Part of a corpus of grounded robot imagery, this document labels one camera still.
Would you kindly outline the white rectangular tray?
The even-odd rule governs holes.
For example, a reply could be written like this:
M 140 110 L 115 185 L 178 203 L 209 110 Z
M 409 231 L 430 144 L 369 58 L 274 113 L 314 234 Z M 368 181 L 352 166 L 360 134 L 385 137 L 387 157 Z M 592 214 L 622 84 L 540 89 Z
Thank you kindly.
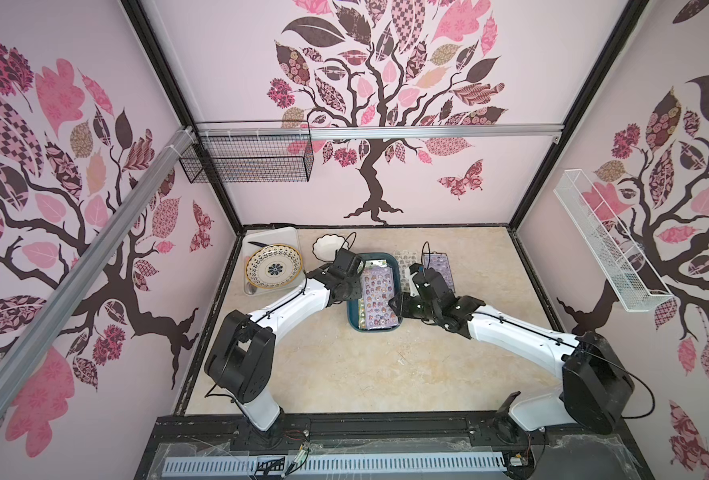
M 304 282 L 298 230 L 286 226 L 249 233 L 242 240 L 244 293 L 257 296 L 295 288 Z

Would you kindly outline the patterned yellow rim plate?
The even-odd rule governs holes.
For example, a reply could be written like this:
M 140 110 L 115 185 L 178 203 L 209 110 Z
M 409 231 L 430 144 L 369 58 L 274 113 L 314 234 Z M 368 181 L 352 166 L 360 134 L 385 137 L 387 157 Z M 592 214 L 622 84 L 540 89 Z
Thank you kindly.
M 276 289 L 291 284 L 302 272 L 302 254 L 290 245 L 260 248 L 246 262 L 246 280 L 256 289 Z

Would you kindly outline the white scalloped bowl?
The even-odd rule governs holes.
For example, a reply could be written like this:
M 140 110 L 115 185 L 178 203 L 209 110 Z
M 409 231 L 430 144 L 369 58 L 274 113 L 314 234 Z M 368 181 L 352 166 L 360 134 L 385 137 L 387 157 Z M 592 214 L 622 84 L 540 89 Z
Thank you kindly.
M 336 259 L 338 250 L 348 247 L 346 238 L 338 234 L 326 234 L 320 236 L 314 244 L 312 244 L 312 254 L 314 258 L 320 262 L 333 262 Z

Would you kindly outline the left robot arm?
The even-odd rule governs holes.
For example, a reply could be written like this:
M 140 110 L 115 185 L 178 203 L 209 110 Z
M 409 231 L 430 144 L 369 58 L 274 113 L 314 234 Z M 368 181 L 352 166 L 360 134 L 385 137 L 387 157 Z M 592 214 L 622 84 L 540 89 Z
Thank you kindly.
M 310 316 L 360 299 L 364 269 L 362 256 L 338 250 L 333 262 L 306 274 L 302 284 L 280 300 L 250 314 L 234 310 L 222 320 L 204 373 L 258 432 L 276 430 L 284 414 L 268 389 L 276 346 Z

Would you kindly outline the teal storage box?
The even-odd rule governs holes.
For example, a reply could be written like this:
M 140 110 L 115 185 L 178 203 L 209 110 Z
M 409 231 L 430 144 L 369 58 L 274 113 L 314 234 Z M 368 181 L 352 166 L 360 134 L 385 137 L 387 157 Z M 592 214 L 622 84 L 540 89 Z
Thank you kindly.
M 392 310 L 390 301 L 401 291 L 399 264 L 390 254 L 364 253 L 359 286 L 362 296 L 348 302 L 348 323 L 361 333 L 394 331 L 402 318 Z

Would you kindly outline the aluminium rail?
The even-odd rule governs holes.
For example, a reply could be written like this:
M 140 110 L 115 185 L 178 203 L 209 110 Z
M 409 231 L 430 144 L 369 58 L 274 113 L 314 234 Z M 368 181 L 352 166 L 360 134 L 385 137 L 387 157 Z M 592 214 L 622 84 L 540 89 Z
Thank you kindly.
M 158 158 L 140 178 L 138 186 L 128 192 L 118 211 L 100 230 L 86 253 L 80 256 L 76 267 L 70 270 L 64 282 L 54 290 L 32 323 L 0 360 L 0 418 L 30 378 L 38 362 L 46 356 L 48 348 L 64 329 L 78 304 L 88 295 L 114 250 L 126 239 L 152 194 L 156 193 L 170 170 L 174 169 L 180 154 L 195 141 L 196 134 L 192 126 L 176 130 L 166 146 L 158 152 Z
M 210 128 L 200 126 L 198 131 L 204 137 L 266 137 L 300 136 L 310 140 L 383 140 L 401 138 L 486 138 L 486 137 L 560 137 L 564 126 L 561 124 L 493 124 L 493 125 L 451 125 L 451 126 L 393 126 L 393 127 L 342 127 L 312 128 L 236 128 L 236 124 L 216 125 Z

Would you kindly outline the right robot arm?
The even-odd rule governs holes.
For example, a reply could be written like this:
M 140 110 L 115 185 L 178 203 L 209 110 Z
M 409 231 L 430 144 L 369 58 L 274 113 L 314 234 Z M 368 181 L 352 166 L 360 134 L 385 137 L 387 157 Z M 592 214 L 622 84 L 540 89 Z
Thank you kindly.
M 470 340 L 496 345 L 546 370 L 560 381 L 551 390 L 515 392 L 502 412 L 518 428 L 532 432 L 577 424 L 598 434 L 612 433 L 635 390 L 611 344 L 599 334 L 561 333 L 514 318 L 473 296 L 458 296 L 430 267 L 410 268 L 412 291 L 393 297 L 390 308 Z

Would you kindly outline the aluminium rail left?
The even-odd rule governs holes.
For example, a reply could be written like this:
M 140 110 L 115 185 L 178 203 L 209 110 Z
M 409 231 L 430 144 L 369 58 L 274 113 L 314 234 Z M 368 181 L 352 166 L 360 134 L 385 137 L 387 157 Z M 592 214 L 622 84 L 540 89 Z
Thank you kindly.
M 166 146 L 158 152 L 158 158 L 140 178 L 138 186 L 128 192 L 118 211 L 100 230 L 86 253 L 80 256 L 76 267 L 70 270 L 64 282 L 54 290 L 32 323 L 0 360 L 0 418 L 30 378 L 38 362 L 46 356 L 48 348 L 64 329 L 78 304 L 88 295 L 114 250 L 126 239 L 152 194 L 156 193 L 170 170 L 174 169 L 180 154 L 195 141 L 196 134 L 192 126 L 176 130 Z

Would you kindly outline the green dinosaur sticker sheet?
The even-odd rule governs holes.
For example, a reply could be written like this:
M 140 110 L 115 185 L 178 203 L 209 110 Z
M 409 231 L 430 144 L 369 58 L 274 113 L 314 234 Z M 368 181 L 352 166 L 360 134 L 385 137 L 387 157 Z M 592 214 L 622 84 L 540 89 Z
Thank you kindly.
M 402 250 L 394 254 L 394 258 L 398 262 L 401 283 L 410 281 L 410 267 L 419 262 L 419 256 L 414 251 Z

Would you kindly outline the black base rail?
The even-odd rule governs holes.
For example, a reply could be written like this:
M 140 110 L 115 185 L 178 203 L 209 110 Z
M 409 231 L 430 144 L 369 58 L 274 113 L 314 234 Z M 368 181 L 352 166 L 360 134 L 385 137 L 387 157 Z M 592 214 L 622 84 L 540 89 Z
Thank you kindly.
M 258 479 L 651 479 L 627 426 L 609 435 L 578 426 L 549 427 L 500 440 L 488 411 L 288 414 L 269 434 L 238 415 L 168 416 L 156 420 L 136 479 L 162 479 L 169 457 L 285 456 L 294 466 L 310 454 L 499 452 L 508 469 L 488 473 L 290 475 Z

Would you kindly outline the aluminium rail back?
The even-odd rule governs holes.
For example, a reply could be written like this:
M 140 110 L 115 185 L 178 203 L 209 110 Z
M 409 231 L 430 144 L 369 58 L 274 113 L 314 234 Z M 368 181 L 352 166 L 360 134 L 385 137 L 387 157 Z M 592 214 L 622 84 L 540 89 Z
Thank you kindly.
M 486 138 L 486 137 L 560 137 L 564 126 L 561 124 L 493 124 L 493 125 L 451 125 L 451 126 L 393 126 L 393 127 L 342 127 L 312 128 L 236 128 L 236 124 L 216 125 L 210 128 L 200 126 L 198 131 L 204 137 L 266 137 L 300 136 L 310 140 L 383 140 L 401 138 Z

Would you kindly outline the dark purple sticker sheet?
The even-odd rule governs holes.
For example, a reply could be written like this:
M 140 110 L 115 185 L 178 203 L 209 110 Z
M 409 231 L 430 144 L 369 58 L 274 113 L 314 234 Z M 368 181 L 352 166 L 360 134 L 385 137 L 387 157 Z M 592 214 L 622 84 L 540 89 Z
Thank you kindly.
M 445 252 L 424 253 L 423 263 L 424 266 L 432 268 L 436 270 L 436 272 L 440 273 L 446 281 L 448 288 L 450 288 L 452 292 L 456 291 L 453 272 L 450 264 L 450 257 L 448 256 L 448 254 L 446 254 Z

